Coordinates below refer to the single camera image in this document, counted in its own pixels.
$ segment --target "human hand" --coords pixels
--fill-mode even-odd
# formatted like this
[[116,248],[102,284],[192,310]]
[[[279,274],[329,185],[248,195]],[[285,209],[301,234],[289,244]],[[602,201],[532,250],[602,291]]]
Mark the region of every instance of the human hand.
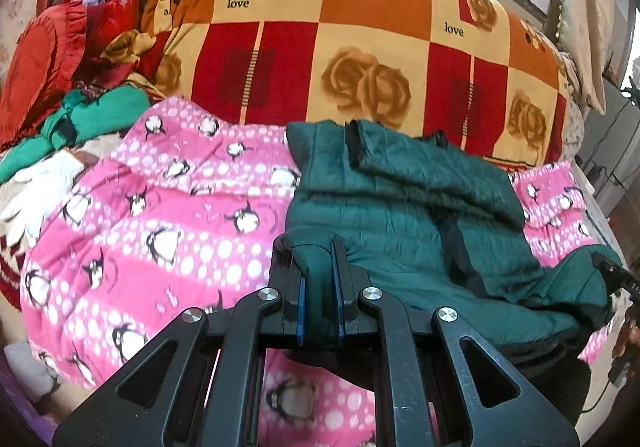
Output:
[[[625,323],[622,324],[622,328],[618,334],[618,341],[616,342],[616,346],[613,348],[612,356],[614,359],[622,357],[629,347],[640,347],[639,321],[640,303],[634,303],[634,305],[626,311]],[[640,355],[629,368],[626,375],[631,378],[638,371],[640,371]]]
[[13,223],[6,240],[12,247],[24,235],[30,248],[40,237],[44,220],[74,185],[74,178],[84,164],[71,153],[61,150],[51,158],[15,173],[14,179],[28,185],[4,208],[0,219]]

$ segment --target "red plastic bag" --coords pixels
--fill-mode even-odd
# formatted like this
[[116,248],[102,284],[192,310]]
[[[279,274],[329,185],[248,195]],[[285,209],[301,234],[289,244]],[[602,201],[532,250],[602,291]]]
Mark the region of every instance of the red plastic bag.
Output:
[[140,0],[110,0],[87,8],[86,56],[99,57],[118,35],[138,28]]

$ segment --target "silver screw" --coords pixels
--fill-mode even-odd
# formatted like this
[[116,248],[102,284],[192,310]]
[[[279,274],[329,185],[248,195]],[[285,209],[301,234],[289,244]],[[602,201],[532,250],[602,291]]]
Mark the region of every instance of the silver screw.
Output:
[[362,296],[370,301],[376,301],[382,297],[382,290],[375,286],[369,286],[362,290]]
[[262,288],[258,292],[258,297],[263,301],[273,301],[274,299],[276,299],[277,296],[278,296],[278,290],[271,287]]
[[453,308],[440,308],[438,310],[438,317],[445,322],[453,322],[458,318],[458,312]]
[[197,308],[189,308],[182,312],[182,320],[188,322],[189,324],[193,324],[194,322],[198,322],[202,319],[202,312]]

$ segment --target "beige cloth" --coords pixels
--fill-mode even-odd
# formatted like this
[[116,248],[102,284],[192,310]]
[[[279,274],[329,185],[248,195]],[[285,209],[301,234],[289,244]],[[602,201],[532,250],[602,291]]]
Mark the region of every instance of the beige cloth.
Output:
[[604,113],[602,72],[613,37],[615,0],[562,0],[559,46],[574,58],[581,90],[578,105]]

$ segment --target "white glove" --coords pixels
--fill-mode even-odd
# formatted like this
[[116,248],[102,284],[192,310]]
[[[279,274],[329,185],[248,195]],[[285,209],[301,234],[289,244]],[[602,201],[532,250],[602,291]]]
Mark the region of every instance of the white glove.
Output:
[[45,218],[71,192],[74,178],[83,169],[82,162],[61,150],[51,158],[15,173],[15,181],[29,184],[0,214],[2,220],[14,218],[6,236],[9,247],[18,243],[22,235],[27,238],[30,248],[35,247]]

